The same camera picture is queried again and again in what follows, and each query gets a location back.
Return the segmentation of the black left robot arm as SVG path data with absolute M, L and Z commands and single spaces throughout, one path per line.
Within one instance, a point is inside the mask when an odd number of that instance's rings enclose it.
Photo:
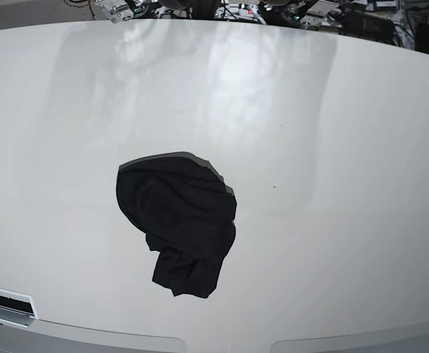
M 260 1 L 258 13 L 268 25 L 318 29 L 345 1 Z

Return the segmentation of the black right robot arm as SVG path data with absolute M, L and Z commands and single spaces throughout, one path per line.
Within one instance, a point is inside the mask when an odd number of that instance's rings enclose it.
M 145 16 L 149 11 L 151 1 L 133 0 L 95 0 L 107 20 L 118 23 Z

